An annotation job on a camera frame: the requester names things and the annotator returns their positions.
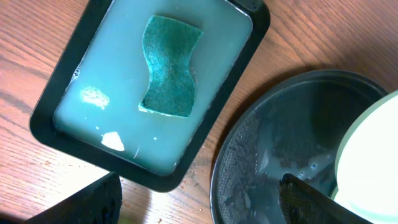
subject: wooden surface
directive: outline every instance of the wooden surface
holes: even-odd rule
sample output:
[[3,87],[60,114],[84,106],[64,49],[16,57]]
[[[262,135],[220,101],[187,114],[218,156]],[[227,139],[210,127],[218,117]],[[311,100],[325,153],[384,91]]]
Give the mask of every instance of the wooden surface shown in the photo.
[[[39,144],[29,115],[87,0],[0,0],[0,216],[25,220],[105,170]],[[211,165],[244,110],[272,85],[318,68],[398,88],[398,1],[266,0],[271,28],[179,188],[123,180],[120,223],[211,223]]]

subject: tray rim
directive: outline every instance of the tray rim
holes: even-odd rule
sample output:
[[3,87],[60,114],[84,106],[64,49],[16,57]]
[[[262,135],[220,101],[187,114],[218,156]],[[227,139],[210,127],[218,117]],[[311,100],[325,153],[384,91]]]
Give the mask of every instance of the tray rim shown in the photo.
[[229,0],[252,20],[252,32],[215,99],[208,108],[201,124],[188,144],[180,163],[166,176],[156,175],[120,157],[87,143],[56,132],[52,116],[73,72],[83,58],[86,49],[100,26],[113,0],[90,0],[73,31],[53,73],[51,74],[29,119],[29,129],[41,144],[77,157],[157,192],[169,192],[178,187],[187,173],[208,133],[221,113],[243,71],[254,55],[270,26],[271,15],[265,3],[258,0]]
[[322,77],[340,77],[345,78],[346,80],[352,80],[356,82],[361,82],[365,85],[372,87],[376,90],[381,98],[388,95],[388,92],[380,86],[375,81],[360,75],[358,73],[340,70],[340,69],[321,69],[314,70],[310,72],[301,73],[300,75],[296,75],[292,78],[288,78],[275,86],[273,86],[270,90],[267,90],[258,100],[256,100],[237,120],[234,126],[229,131],[227,137],[224,140],[224,143],[217,155],[217,159],[214,165],[214,168],[211,173],[211,181],[210,181],[210,211],[211,217],[213,219],[213,223],[222,224],[223,219],[220,214],[220,208],[218,206],[218,198],[217,198],[217,182],[218,182],[218,171],[220,168],[221,161],[223,160],[223,156],[225,151],[228,148],[229,142],[232,140],[234,133],[238,130],[240,125],[244,122],[244,120],[249,116],[255,109],[257,109],[263,102],[267,101],[273,95],[277,94],[280,91],[291,88],[295,85],[299,85],[305,82],[316,81],[317,78]]

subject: soapy water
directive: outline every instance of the soapy water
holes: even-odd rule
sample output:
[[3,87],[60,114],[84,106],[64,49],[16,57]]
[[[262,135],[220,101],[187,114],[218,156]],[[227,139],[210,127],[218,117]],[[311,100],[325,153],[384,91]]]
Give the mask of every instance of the soapy water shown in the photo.
[[[154,14],[181,19],[204,31],[190,61],[197,87],[192,113],[185,119],[138,108],[149,82],[142,35]],[[251,31],[249,16],[230,2],[113,1],[72,75],[54,114],[54,126],[153,173],[169,175]]]

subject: green sponge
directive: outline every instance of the green sponge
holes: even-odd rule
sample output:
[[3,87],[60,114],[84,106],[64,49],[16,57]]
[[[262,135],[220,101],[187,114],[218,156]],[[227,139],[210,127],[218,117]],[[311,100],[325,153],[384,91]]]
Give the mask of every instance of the green sponge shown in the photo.
[[141,111],[188,117],[195,101],[189,60],[203,32],[184,22],[152,16],[142,40],[150,80]]

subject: black tray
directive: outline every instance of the black tray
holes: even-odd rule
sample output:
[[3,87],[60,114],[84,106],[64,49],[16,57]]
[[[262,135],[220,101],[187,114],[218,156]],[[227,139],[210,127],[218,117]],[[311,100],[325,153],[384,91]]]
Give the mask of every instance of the black tray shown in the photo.
[[269,10],[261,0],[230,0],[230,2],[251,17],[253,30],[173,173],[168,176],[155,175],[101,149],[58,133],[53,126],[52,118],[55,109],[112,0],[89,1],[32,113],[30,131],[33,136],[42,144],[83,159],[106,170],[114,171],[150,189],[167,192],[176,188],[183,179],[200,146],[205,141],[207,134],[232,93],[233,88],[269,28]]
[[278,192],[284,172],[301,175],[329,196],[341,139],[386,95],[371,80],[341,70],[305,73],[269,90],[240,117],[218,154],[210,190],[213,221],[285,223]]

